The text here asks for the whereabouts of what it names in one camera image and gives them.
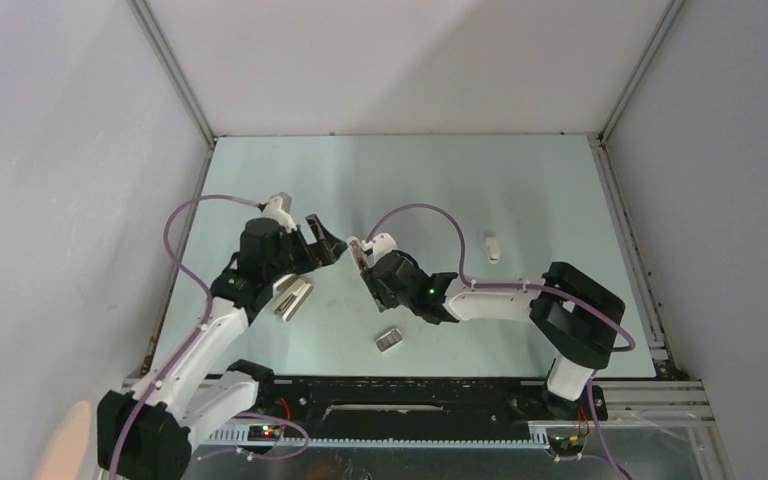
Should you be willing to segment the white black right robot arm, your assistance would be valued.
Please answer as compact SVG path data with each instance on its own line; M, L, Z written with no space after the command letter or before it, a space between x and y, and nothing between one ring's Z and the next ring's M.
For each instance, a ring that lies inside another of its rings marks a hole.
M541 392L545 411L566 418L582 403L588 382L619 350L636 343L621 322L619 296L569 263L554 262L535 280L463 281L456 272L428 274L401 250L356 259L360 277L382 311L404 307L427 323L474 320L530 322L555 348Z

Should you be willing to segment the white small stapler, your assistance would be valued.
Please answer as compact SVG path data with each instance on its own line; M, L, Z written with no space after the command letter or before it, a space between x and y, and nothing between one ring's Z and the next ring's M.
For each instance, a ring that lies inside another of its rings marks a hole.
M494 235L487 235L484 238L485 252L490 264L498 264L501 260L501 244Z

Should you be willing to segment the grey staple strip block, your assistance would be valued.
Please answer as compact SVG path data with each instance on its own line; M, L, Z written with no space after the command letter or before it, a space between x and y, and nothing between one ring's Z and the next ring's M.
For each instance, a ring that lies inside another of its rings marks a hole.
M376 349L384 354L404 341L401 330L397 327L390 328L380 334L374 341Z

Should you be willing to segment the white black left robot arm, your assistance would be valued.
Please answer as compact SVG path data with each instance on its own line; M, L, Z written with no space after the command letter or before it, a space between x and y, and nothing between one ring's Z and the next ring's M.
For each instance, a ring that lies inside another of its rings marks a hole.
M200 391L219 355L267 306L275 284L335 264L347 251L314 214L307 243L296 226L261 216L246 223L239 248L206 287L202 319L157 370L128 392L109 391L97 408L97 460L111 476L180 479L198 446L235 415L264 416L276 403L274 372L247 360L230 364Z

